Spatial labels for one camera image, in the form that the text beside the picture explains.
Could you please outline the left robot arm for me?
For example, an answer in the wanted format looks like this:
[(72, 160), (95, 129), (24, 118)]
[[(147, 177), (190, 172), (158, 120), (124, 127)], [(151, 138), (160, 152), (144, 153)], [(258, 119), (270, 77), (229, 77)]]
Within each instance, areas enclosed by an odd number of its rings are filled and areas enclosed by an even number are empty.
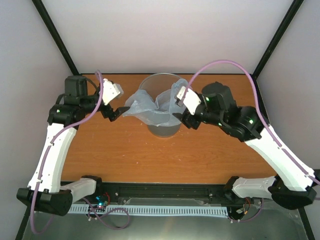
[(95, 202), (103, 198), (102, 179), (97, 176), (84, 175), (77, 181), (61, 185), (66, 156), (79, 126), (96, 112), (113, 122), (128, 110), (128, 107), (114, 110), (110, 105), (124, 93), (119, 84), (100, 78), (94, 94), (89, 95), (90, 82), (81, 75), (67, 77), (64, 93), (58, 96), (49, 111), (39, 163), (27, 187), (19, 188), (16, 195), (32, 211), (65, 216), (72, 204), (84, 197)]

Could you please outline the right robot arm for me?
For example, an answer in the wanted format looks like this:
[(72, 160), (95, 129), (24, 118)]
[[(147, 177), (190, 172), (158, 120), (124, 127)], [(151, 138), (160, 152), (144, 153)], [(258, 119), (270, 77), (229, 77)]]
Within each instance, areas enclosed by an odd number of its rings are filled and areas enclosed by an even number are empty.
[(255, 150), (276, 172), (275, 176), (267, 178), (232, 176), (223, 188), (229, 201), (272, 199), (289, 210), (314, 202), (317, 195), (314, 186), (320, 172), (295, 156), (272, 126), (265, 127), (255, 107), (237, 106), (228, 86), (210, 83), (201, 93), (181, 86), (174, 96), (177, 105), (185, 106), (184, 112), (174, 113), (174, 116), (187, 128), (196, 130), (201, 123), (217, 126)]

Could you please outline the translucent blue plastic bag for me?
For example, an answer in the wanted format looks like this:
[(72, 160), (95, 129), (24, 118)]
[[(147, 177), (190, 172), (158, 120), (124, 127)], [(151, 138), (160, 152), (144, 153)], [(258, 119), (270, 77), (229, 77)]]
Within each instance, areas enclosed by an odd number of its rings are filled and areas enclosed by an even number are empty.
[[(173, 113), (183, 113), (186, 109), (184, 106), (178, 106), (176, 104), (176, 94), (182, 86), (187, 86), (187, 80), (180, 78), (171, 87), (170, 92), (170, 103), (169, 103), (169, 114), (173, 116)], [(130, 107), (122, 116), (123, 117), (135, 117), (142, 121), (144, 124), (155, 124), (154, 114), (158, 111), (158, 106), (151, 99), (150, 95), (142, 89), (138, 89), (133, 95), (131, 95), (125, 102), (126, 107)], [(172, 120), (173, 123), (180, 124), (180, 121), (175, 118)]]

